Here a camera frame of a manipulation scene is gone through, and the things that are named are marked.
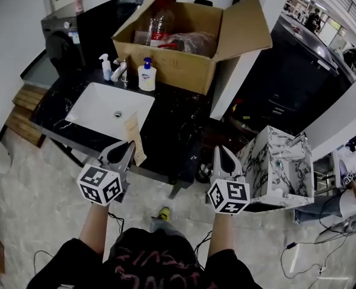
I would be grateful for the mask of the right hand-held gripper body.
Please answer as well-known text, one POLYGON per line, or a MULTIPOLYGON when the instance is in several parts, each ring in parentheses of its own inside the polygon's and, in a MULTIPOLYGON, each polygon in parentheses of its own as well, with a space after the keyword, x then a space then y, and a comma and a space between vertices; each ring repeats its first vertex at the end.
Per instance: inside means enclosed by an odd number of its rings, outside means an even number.
POLYGON ((230 179, 215 179, 207 192, 217 214, 238 215, 250 204, 250 186, 230 179))

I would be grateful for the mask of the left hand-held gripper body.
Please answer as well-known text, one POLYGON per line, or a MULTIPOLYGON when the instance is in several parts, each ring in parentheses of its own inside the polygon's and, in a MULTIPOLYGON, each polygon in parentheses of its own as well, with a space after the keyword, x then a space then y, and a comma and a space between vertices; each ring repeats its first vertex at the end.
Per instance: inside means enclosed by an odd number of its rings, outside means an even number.
POLYGON ((82 196, 92 203, 108 206, 113 200, 122 202, 128 189, 128 163, 102 164, 98 160, 87 163, 77 177, 82 196))

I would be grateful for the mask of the brown paper strip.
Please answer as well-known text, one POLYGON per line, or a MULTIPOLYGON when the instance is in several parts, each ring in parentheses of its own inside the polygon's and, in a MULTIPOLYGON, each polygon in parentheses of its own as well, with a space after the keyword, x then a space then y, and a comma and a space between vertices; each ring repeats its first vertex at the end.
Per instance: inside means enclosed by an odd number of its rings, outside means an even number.
POLYGON ((140 136, 140 128, 138 123, 137 112, 132 114, 130 118, 125 122, 126 137, 129 142, 135 143, 135 154, 134 161, 136 166, 140 166, 146 159, 147 156, 144 153, 142 138, 140 136))

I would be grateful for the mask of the person's left forearm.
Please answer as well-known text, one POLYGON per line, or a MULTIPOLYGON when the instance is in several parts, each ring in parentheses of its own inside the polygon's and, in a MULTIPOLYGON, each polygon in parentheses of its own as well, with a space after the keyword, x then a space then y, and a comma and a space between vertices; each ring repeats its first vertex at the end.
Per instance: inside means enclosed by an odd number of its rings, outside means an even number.
POLYGON ((101 258, 105 251, 109 206, 92 204, 87 213, 79 239, 101 258))

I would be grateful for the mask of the person's right forearm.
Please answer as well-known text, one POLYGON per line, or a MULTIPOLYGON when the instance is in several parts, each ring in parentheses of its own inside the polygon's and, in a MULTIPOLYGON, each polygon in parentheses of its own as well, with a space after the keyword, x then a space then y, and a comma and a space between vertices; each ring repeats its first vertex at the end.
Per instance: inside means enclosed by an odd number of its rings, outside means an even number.
POLYGON ((213 222, 208 258, 228 249, 233 249, 232 215, 217 213, 213 222))

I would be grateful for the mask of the white marble sink cabinet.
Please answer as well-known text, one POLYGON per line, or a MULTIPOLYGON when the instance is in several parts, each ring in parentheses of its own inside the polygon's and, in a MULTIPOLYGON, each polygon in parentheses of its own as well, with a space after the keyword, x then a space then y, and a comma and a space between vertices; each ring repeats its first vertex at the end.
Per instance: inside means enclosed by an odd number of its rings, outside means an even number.
POLYGON ((236 156, 250 186, 250 213, 286 210, 314 202, 311 148, 307 143, 288 147, 293 139, 284 131, 267 126, 236 156))

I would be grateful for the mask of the chrome faucet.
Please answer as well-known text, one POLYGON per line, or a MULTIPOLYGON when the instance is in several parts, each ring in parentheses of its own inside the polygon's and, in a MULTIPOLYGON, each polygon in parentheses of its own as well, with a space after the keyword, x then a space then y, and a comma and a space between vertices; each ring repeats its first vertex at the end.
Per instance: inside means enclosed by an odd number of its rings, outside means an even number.
POLYGON ((118 58, 114 60, 113 64, 117 65, 118 68, 112 73, 111 81, 118 82, 121 80, 122 82, 128 82, 128 73, 127 73, 127 60, 126 58, 123 60, 119 60, 118 58))
POLYGON ((287 146, 288 147, 293 147, 298 143, 304 144, 308 142, 308 138, 305 132, 302 132, 300 134, 298 134, 296 137, 294 137, 293 139, 290 139, 287 142, 287 146))

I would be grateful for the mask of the small white spray bottle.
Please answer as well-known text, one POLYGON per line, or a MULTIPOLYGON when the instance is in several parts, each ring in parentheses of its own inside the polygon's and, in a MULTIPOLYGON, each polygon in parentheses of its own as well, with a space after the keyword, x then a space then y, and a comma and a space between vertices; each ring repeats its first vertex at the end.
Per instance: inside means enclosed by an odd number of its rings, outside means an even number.
POLYGON ((99 57, 100 60, 102 60, 102 72, 103 72, 103 77, 105 81, 110 81, 111 80, 111 63, 108 60, 108 54, 102 54, 99 57))

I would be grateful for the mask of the wooden steps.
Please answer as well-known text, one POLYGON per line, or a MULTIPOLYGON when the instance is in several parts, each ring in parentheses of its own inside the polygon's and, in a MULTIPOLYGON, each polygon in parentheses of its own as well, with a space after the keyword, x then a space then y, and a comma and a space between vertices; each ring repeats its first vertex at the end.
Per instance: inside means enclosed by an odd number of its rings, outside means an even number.
POLYGON ((5 122, 6 127, 38 148, 42 146, 45 135, 34 127, 30 118, 47 91, 48 89, 24 84, 13 98, 14 107, 5 122))

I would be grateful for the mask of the white soap pump bottle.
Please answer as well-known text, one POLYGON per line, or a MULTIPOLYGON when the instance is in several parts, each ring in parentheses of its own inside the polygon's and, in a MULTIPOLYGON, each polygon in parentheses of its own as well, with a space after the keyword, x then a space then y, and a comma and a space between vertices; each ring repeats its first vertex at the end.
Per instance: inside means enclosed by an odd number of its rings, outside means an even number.
POLYGON ((152 58, 146 57, 143 59, 143 65, 138 69, 139 88, 146 92, 155 90, 156 68, 152 66, 152 58))

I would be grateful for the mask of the person's black printed shirt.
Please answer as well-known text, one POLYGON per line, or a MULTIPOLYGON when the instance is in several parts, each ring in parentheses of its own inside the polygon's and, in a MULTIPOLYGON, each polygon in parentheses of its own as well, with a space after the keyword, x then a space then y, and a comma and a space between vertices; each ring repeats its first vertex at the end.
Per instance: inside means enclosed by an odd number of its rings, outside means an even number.
POLYGON ((183 237, 127 229, 102 258, 81 240, 67 241, 32 278, 27 289, 262 289, 231 249, 220 251, 200 268, 183 237))

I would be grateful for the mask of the large open cardboard box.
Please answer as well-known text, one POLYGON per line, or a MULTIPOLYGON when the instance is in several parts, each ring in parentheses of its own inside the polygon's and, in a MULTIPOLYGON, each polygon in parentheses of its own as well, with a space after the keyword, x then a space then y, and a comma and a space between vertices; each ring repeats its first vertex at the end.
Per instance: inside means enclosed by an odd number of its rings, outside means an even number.
POLYGON ((218 62, 272 47, 260 0, 241 0, 225 10, 172 1, 167 7, 174 15, 173 31, 215 36, 217 48, 213 57, 135 44, 136 27, 157 9, 157 0, 144 0, 112 36, 119 58, 128 61, 129 74, 136 75, 144 58, 149 57, 157 70, 158 82, 206 95, 218 62))

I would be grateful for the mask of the black cabinet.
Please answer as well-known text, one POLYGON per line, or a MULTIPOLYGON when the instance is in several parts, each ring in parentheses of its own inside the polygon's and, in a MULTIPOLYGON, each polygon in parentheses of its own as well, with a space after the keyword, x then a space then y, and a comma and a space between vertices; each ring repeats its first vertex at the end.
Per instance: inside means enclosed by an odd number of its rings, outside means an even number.
POLYGON ((272 126, 296 135, 355 82, 332 49, 296 20, 280 15, 272 47, 262 50, 237 92, 231 115, 244 128, 272 126))

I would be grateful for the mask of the clear plastic bag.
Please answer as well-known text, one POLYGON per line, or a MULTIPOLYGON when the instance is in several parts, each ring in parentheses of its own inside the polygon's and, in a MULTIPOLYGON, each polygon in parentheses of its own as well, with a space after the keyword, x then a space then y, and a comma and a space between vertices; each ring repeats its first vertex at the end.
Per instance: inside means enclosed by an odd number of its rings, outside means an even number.
POLYGON ((164 36, 157 47, 212 58, 217 42, 214 35, 206 32, 176 33, 164 36))

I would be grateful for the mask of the clear plastic bottle red label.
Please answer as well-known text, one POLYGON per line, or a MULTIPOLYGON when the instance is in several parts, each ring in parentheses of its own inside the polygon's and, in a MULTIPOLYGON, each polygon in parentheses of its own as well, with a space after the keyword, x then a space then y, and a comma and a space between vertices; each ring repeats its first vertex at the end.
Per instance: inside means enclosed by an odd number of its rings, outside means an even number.
POLYGON ((156 0, 147 9, 134 30, 134 43, 151 47, 159 47, 164 37, 171 34, 174 13, 170 9, 173 0, 156 0))

